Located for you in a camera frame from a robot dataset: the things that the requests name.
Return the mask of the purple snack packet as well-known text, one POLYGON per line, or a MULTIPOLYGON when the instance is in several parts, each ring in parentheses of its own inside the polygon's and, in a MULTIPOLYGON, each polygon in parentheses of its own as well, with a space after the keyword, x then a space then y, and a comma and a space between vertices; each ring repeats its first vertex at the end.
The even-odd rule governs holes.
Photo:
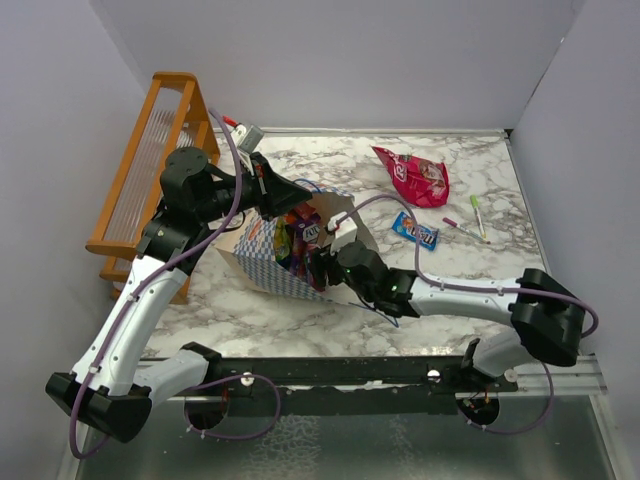
POLYGON ((310 246, 317 244, 321 227, 321 217, 318 214, 311 215, 307 220, 299 218, 290 224, 293 242, 289 272, 299 279, 306 279, 306 252, 310 246))

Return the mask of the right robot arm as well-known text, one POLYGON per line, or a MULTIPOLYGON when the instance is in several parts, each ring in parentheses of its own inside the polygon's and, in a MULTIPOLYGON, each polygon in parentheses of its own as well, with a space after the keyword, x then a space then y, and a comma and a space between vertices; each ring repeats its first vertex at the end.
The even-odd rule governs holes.
POLYGON ((344 284, 365 304, 393 318, 450 315, 505 326, 470 343, 459 367, 461 383, 481 391, 506 370, 534 360, 575 365, 586 308, 546 272, 528 268, 515 279, 483 282, 423 279, 414 270, 387 266, 355 241, 311 255, 311 275, 321 287, 344 284))

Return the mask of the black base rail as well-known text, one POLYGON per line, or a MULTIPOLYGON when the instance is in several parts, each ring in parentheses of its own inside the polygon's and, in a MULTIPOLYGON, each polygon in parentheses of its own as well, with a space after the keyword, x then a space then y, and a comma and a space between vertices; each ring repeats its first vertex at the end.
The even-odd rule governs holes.
POLYGON ((232 380, 202 392, 209 405, 237 417, 266 417, 275 412, 298 416, 351 416, 402 413, 453 415, 457 394, 512 393, 517 384, 499 377, 486 381, 453 356, 392 357, 245 357, 229 358, 196 342, 183 346, 209 362, 205 381, 248 372, 250 386, 232 380))

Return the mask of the red crisps bag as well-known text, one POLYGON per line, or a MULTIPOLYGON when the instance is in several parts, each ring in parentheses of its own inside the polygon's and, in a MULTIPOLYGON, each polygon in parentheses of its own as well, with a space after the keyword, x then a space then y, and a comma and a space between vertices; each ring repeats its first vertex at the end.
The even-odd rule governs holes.
POLYGON ((405 201, 419 208, 439 208, 447 203, 450 183, 444 163, 414 155, 397 154, 378 146, 374 146, 372 150, 405 201))

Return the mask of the blue m&m's packet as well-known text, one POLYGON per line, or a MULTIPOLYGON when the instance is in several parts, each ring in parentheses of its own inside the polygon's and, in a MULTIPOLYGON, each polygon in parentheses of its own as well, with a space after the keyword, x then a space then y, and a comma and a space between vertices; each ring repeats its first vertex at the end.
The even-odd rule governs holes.
POLYGON ((422 248, 433 252, 439 240, 439 230, 422 224, 415 224, 407 212, 400 212, 394 220, 392 231, 399 236, 419 244, 422 248))

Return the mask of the wooden dish rack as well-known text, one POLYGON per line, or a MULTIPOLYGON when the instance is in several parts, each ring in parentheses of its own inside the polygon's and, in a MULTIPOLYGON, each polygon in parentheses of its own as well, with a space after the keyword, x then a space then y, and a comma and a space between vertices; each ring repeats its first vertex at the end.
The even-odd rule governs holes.
POLYGON ((203 149, 216 164, 220 150, 196 77, 153 75, 115 178, 86 250, 106 258, 100 277, 117 299, 131 268, 144 225, 161 199, 159 176, 166 157, 180 147, 203 149))

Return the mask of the pink cap marker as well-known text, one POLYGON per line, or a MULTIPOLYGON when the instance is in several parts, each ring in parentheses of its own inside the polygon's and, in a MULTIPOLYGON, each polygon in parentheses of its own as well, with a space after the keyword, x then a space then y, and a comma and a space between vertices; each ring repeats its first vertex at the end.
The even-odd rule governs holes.
POLYGON ((468 235, 484 244, 491 244, 491 242, 489 240, 487 240, 486 238, 484 238, 481 234, 476 233, 462 225, 460 225, 458 222, 448 218, 448 217, 443 217, 443 222, 446 223, 447 225, 459 230, 460 232, 464 233, 465 235, 468 235))

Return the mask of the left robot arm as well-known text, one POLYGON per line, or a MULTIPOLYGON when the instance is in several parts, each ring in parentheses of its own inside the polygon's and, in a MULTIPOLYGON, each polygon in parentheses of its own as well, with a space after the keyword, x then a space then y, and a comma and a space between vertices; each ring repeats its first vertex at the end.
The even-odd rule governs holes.
POLYGON ((170 301, 195 269, 208 245, 233 217, 254 209, 271 220, 311 200, 306 188, 276 174, 258 152, 253 169, 229 175, 196 147, 168 155, 160 176, 162 198, 143 229, 125 286, 90 348, 70 372, 54 373, 45 391, 71 423, 84 423, 127 443, 153 407, 189 389, 206 395, 220 385, 220 354, 196 343, 147 372, 138 369, 143 350, 170 301))

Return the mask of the green cap marker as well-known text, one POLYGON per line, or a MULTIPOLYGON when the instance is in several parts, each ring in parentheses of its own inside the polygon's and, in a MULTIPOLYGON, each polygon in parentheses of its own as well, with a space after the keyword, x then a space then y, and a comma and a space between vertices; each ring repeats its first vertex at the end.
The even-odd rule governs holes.
POLYGON ((479 233, 484 240, 488 240, 476 195, 470 195, 470 202, 479 228, 479 233))

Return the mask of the blue checkered paper bag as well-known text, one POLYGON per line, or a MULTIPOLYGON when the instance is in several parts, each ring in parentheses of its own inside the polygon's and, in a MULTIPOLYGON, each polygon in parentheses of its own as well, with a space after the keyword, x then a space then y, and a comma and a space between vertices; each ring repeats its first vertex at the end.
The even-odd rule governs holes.
POLYGON ((280 266, 274 257, 274 230, 279 217, 284 218, 293 242, 293 231, 290 228, 290 224, 296 220, 293 210, 272 220, 263 220, 259 213, 248 211, 239 229, 221 235, 214 242, 216 250, 252 290, 371 310, 373 305, 365 302, 363 295, 354 293, 344 284, 328 286, 324 292, 318 292, 308 282, 312 252, 330 242, 325 226, 332 216, 354 208, 354 196, 344 190, 306 179, 300 179, 298 184, 312 194, 312 199, 305 203, 317 209, 322 225, 317 244, 310 246, 306 252, 305 280, 291 274, 289 268, 280 266))

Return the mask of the red snack packet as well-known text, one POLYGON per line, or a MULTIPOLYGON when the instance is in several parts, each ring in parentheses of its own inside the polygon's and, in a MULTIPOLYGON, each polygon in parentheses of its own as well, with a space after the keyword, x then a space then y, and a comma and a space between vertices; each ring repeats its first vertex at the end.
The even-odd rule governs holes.
POLYGON ((317 209, 308 203, 297 205, 293 209, 297 223, 317 223, 321 220, 317 209))

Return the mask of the yellow green snack packet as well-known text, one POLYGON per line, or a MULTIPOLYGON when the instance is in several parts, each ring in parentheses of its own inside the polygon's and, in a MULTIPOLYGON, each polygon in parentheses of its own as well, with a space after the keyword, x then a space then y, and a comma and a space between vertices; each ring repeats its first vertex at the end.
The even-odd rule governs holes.
POLYGON ((276 221, 273 249, 275 261, 283 268, 289 268, 291 262, 292 241, 283 217, 276 221))

